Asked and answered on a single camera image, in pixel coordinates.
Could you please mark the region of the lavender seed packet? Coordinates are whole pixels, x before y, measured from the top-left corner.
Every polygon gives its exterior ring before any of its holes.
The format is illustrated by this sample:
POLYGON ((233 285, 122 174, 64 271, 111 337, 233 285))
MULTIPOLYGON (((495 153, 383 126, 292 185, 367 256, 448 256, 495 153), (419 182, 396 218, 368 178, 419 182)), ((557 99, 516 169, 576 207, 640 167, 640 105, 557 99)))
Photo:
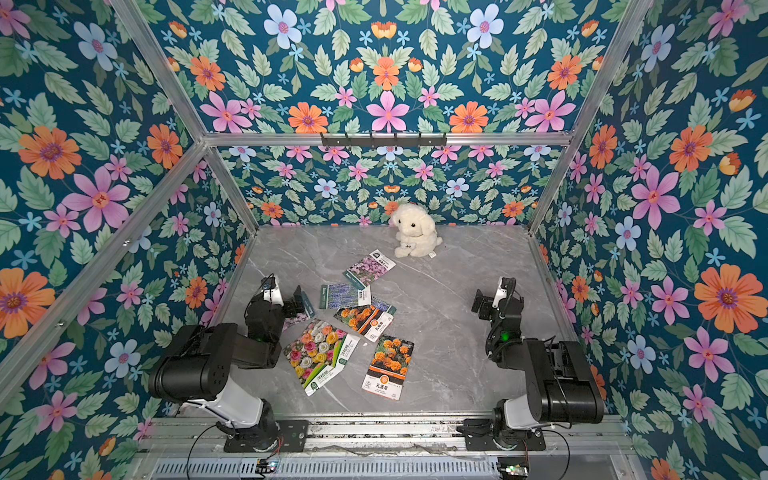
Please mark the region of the lavender seed packet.
POLYGON ((368 305, 372 295, 369 287, 362 290, 348 283, 323 284, 320 293, 320 309, 339 309, 368 305))

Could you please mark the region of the marigold seed packet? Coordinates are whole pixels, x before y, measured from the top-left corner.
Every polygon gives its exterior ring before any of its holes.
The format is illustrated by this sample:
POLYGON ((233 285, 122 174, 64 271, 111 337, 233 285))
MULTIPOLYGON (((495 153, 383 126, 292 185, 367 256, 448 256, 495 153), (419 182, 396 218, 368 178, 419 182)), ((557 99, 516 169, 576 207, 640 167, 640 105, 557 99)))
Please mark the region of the marigold seed packet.
POLYGON ((334 318, 367 340, 378 341, 392 324, 394 315, 374 305, 361 305, 340 308, 334 318))
POLYGON ((362 383, 366 392, 398 401, 412 361, 415 344, 396 336, 382 335, 362 383))

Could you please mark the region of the pink cosmos seed packet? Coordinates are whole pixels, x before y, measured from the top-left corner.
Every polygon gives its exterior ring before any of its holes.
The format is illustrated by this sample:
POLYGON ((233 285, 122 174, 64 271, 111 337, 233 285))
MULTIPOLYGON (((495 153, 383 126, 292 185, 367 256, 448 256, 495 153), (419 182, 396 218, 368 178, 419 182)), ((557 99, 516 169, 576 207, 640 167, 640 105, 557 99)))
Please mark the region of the pink cosmos seed packet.
POLYGON ((396 263, 380 250, 374 250, 347 268, 343 275, 355 288, 364 290, 395 266, 396 263))

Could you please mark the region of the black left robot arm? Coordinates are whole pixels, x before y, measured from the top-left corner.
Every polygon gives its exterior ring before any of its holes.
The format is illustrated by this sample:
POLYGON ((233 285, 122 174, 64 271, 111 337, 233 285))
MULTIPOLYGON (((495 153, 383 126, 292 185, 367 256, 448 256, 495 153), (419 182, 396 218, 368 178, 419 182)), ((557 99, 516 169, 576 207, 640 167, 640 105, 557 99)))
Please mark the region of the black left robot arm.
POLYGON ((271 404, 241 387, 231 370, 274 368, 286 320, 304 312, 301 287, 283 298, 278 286, 269 283, 246 306, 245 334, 231 322, 181 328, 150 374, 150 394, 215 417, 214 428, 227 436, 227 452, 276 450, 282 432, 271 404))

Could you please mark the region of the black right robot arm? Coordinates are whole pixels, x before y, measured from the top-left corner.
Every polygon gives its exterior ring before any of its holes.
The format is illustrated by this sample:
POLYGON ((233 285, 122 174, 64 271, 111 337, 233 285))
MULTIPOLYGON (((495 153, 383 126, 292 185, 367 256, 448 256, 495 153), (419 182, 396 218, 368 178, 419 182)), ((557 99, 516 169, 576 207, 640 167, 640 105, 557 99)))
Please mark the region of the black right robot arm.
POLYGON ((489 419, 466 419, 457 429, 472 451, 535 448, 545 426, 568 429, 599 424, 605 404, 581 346, 576 341, 542 340, 522 332, 524 297, 513 277, 499 279, 496 291, 475 293, 471 311, 490 324, 485 354, 498 368, 524 375, 525 391, 500 400, 489 419))

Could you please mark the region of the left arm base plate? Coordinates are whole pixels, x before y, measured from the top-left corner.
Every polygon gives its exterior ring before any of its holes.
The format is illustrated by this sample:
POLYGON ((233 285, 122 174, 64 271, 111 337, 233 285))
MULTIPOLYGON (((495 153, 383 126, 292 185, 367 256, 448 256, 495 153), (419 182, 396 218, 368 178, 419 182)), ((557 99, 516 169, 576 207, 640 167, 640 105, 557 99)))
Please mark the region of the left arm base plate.
POLYGON ((265 425, 230 429, 224 443, 226 453, 300 453, 308 439, 306 420, 268 421, 265 425))

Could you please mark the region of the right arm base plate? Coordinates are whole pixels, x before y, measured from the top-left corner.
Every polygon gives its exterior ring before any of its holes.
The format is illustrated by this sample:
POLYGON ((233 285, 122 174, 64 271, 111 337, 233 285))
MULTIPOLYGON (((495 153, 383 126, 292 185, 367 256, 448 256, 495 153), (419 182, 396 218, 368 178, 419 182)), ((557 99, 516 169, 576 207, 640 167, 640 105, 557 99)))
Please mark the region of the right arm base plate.
POLYGON ((540 452, 546 444, 540 430, 510 429, 486 419, 465 419, 456 431, 464 438, 468 451, 540 452))

